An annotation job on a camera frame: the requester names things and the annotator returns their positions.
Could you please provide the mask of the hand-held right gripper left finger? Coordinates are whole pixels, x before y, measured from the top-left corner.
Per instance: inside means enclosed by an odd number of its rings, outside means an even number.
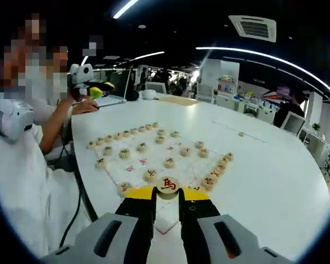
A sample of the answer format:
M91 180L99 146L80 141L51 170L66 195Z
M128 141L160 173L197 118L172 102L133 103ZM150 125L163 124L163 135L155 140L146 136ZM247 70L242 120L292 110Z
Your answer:
M157 189L130 189L115 213L106 213L82 230L73 245L41 263L146 263L156 219Z

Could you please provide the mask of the person's left hand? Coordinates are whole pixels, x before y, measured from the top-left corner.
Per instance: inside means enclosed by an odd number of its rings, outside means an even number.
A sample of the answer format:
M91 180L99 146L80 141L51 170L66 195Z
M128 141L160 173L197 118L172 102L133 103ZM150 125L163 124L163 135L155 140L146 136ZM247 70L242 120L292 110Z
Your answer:
M58 105L58 110L64 113L71 113L71 115L78 115L89 112L96 112L99 110L98 104L89 97L84 97L81 102L74 104L75 100L71 94L62 99Z

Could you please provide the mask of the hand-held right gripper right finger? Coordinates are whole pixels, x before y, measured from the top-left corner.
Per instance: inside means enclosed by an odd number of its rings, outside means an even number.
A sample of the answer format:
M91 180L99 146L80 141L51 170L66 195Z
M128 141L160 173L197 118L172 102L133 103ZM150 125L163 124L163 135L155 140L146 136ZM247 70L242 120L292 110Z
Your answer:
M181 239L188 263L292 263L268 247L228 214L221 215L209 196L179 189Z

